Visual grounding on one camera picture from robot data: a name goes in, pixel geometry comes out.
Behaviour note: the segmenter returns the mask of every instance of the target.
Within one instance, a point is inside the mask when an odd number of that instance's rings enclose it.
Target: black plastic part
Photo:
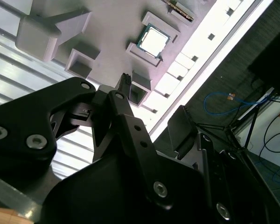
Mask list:
[[[147,133],[144,123],[141,119],[133,116],[132,109],[127,97],[118,91],[110,91],[106,99],[106,111],[109,112],[107,118],[111,118],[111,128],[107,132],[100,131],[103,139],[98,145],[95,140],[94,161],[106,156],[109,153],[123,151],[135,163],[137,175],[140,178],[141,185],[149,198],[157,206],[165,210],[172,207],[172,191],[168,189],[168,196],[161,198],[154,192],[153,185],[155,181],[160,181],[166,185],[163,171],[161,170],[157,153],[154,145]],[[101,130],[100,126],[94,127],[95,139],[96,133]]]
[[[256,122],[256,119],[257,119],[257,116],[258,116],[259,108],[260,108],[260,105],[257,105],[256,109],[255,109],[255,113],[254,113],[253,119],[252,119],[252,123],[251,123],[250,129],[249,129],[249,133],[248,133],[248,136],[246,138],[246,142],[245,142],[245,146],[244,146],[245,148],[248,148],[248,145],[250,143],[250,139],[251,139],[251,136],[252,136],[253,128],[254,128],[254,125],[255,125],[255,122]]]
[[[214,150],[211,139],[203,133],[198,133],[196,147],[193,147],[182,161],[192,165],[195,170],[202,174],[207,205],[216,211],[217,203],[221,203],[228,209],[230,216],[234,217],[224,167],[219,153]],[[222,220],[219,214],[216,216],[218,220]]]
[[[36,175],[45,171],[55,155],[58,133],[76,130],[76,126],[64,125],[66,111],[77,102],[91,102],[95,91],[85,80],[71,78],[1,105],[0,126],[8,134],[0,140],[0,173]],[[33,134],[46,138],[45,148],[27,146],[26,139]]]
[[[160,210],[146,199],[134,162],[118,152],[60,182],[43,205],[40,224],[183,223],[185,220],[192,224],[216,224],[206,206],[202,176],[171,159],[158,156],[158,160],[170,180],[168,186],[176,194],[171,210]]]
[[[97,114],[93,126],[94,156],[93,161],[100,159],[107,151],[110,142],[120,127],[115,127],[114,119],[120,114],[133,116],[126,95],[118,91],[110,91],[104,99],[97,101],[100,114]]]
[[[245,151],[220,153],[237,223],[280,224],[280,204]]]
[[[181,160],[193,147],[198,130],[186,106],[179,106],[168,121],[172,149]]]

